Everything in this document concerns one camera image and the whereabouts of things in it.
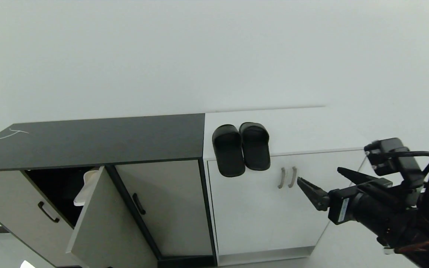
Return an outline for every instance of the silver handle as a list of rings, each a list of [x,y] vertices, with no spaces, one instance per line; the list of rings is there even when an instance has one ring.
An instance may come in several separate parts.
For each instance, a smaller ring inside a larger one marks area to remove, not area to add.
[[[291,184],[289,184],[289,188],[294,187],[296,179],[297,179],[297,168],[293,166],[292,167],[292,182],[291,182]]]
[[[285,169],[281,168],[282,171],[282,178],[281,178],[281,184],[279,184],[279,189],[281,189],[282,187],[284,187],[284,181],[285,181]]]

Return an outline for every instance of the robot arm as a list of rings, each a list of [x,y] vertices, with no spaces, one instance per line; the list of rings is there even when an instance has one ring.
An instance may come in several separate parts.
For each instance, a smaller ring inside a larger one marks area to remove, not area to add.
[[[386,252],[429,268],[429,181],[424,182],[429,164],[420,170],[414,159],[429,156],[429,151],[409,151],[398,138],[375,141],[364,151],[377,175],[400,172],[403,182],[393,186],[385,178],[339,167],[337,171],[355,185],[327,193],[299,178],[299,187],[317,210],[329,211],[334,224],[360,222],[378,236]]]

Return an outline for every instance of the open cabinet door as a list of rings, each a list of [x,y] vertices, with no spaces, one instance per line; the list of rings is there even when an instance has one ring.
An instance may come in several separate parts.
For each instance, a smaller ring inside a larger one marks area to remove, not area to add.
[[[104,167],[98,176],[66,252],[83,268],[156,268],[155,256]]]

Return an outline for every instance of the slide sandal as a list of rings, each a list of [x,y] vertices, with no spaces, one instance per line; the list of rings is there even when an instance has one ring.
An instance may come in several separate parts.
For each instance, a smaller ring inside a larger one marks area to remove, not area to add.
[[[258,171],[269,169],[269,133],[266,128],[259,123],[245,122],[239,132],[243,138],[246,167]]]
[[[212,141],[221,175],[228,178],[242,175],[246,167],[238,129],[231,124],[222,125],[214,131]]]
[[[89,170],[84,174],[84,186],[74,199],[74,206],[81,207],[85,205],[85,200],[93,192],[95,183],[97,182],[96,174],[99,170]]]

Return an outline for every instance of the slipper pair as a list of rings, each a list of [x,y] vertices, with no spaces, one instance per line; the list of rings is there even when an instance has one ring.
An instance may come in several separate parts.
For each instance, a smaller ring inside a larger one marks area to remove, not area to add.
[[[232,124],[222,125],[212,141],[219,172],[225,177],[240,176],[246,167],[257,171],[270,167],[269,133],[259,123],[245,122],[239,131]]]

